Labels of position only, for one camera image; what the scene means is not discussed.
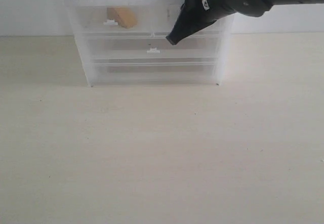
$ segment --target drawer handle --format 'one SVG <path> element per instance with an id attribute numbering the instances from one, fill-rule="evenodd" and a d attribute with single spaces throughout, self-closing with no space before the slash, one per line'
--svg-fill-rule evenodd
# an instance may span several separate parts
<path id="1" fill-rule="evenodd" d="M 108 19 L 107 22 L 103 23 L 103 25 L 114 26 L 114 25 L 118 25 L 118 23 L 115 20 Z"/>
<path id="2" fill-rule="evenodd" d="M 159 51 L 157 48 L 150 48 L 148 51 L 146 51 L 148 54 L 160 54 L 161 51 Z"/>

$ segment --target wooden block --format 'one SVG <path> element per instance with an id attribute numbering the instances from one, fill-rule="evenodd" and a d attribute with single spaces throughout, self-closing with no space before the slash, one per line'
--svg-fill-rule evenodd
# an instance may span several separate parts
<path id="1" fill-rule="evenodd" d="M 129 8 L 108 8 L 108 19 L 115 20 L 123 28 L 132 28 L 137 25 L 135 13 Z"/>

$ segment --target plastic drawer unit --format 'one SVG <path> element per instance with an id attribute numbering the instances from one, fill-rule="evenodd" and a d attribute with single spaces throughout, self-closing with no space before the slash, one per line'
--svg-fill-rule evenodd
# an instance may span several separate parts
<path id="1" fill-rule="evenodd" d="M 171 45 L 184 0 L 64 0 L 88 84 L 219 84 L 233 17 Z"/>

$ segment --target white wall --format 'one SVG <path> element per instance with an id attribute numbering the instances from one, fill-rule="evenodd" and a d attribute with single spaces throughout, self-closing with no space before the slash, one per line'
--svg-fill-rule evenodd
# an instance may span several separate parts
<path id="1" fill-rule="evenodd" d="M 324 31 L 324 5 L 275 7 L 261 18 L 236 15 L 234 33 Z M 0 36 L 72 34 L 62 0 L 0 0 Z"/>

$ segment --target table surface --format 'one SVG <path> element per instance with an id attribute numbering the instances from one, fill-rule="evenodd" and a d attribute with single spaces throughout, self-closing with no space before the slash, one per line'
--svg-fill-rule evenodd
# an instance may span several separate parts
<path id="1" fill-rule="evenodd" d="M 222 86 L 89 88 L 0 38 L 0 223 L 324 223 L 324 34 L 234 35 Z"/>

